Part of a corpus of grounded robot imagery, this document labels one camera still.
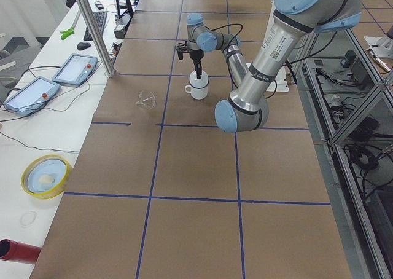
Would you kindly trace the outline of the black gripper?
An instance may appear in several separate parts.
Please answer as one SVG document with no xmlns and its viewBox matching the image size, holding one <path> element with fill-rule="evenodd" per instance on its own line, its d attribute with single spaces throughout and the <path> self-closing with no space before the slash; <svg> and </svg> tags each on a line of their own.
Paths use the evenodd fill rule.
<svg viewBox="0 0 393 279">
<path fill-rule="evenodd" d="M 204 52 L 200 49 L 196 42 L 187 41 L 187 52 L 190 55 L 190 58 L 193 60 L 194 70 L 196 72 L 196 76 L 198 79 L 201 78 L 202 75 L 202 67 L 201 61 L 204 57 Z"/>
</svg>

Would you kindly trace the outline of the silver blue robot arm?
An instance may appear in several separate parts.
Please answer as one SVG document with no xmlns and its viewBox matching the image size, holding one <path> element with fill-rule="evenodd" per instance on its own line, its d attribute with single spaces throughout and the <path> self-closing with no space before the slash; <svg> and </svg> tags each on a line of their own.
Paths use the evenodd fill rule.
<svg viewBox="0 0 393 279">
<path fill-rule="evenodd" d="M 185 52 L 222 51 L 237 88 L 217 103 L 217 126 L 229 133 L 251 131 L 268 118 L 265 92 L 276 79 L 301 37 L 352 28 L 358 24 L 362 0 L 274 0 L 273 25 L 251 64 L 247 64 L 239 42 L 231 34 L 210 30 L 203 16 L 187 16 Z"/>
</svg>

